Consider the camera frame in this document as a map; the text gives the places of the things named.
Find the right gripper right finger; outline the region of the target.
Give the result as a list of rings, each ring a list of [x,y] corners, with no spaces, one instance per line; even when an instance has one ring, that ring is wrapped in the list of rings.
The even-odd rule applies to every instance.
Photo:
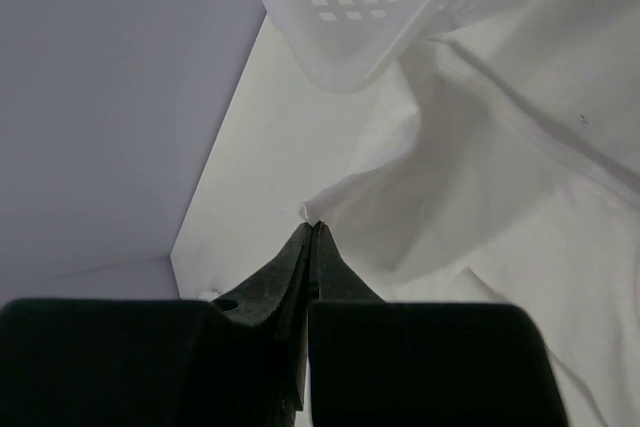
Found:
[[[312,231],[309,363],[316,426],[565,426],[542,336],[506,303],[387,302]]]

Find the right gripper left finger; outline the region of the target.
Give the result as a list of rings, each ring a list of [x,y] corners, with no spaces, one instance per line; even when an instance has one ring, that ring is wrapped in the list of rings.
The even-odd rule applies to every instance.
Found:
[[[212,301],[26,298],[1,311],[5,426],[291,426],[312,229]]]

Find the white t shirt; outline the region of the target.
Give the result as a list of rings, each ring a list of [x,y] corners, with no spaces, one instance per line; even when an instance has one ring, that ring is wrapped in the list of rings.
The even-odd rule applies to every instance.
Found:
[[[531,0],[417,40],[301,207],[390,301],[508,302],[570,422],[639,422],[639,0]]]

